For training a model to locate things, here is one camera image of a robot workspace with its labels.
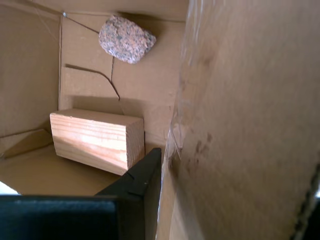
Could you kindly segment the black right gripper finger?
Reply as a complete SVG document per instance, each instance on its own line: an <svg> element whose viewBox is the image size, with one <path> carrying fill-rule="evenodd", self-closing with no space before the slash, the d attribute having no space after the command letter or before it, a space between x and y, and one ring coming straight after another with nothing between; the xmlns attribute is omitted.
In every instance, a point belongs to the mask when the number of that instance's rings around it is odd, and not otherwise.
<svg viewBox="0 0 320 240"><path fill-rule="evenodd" d="M162 150L153 148L94 196L3 195L3 240L152 240L157 228Z"/></svg>

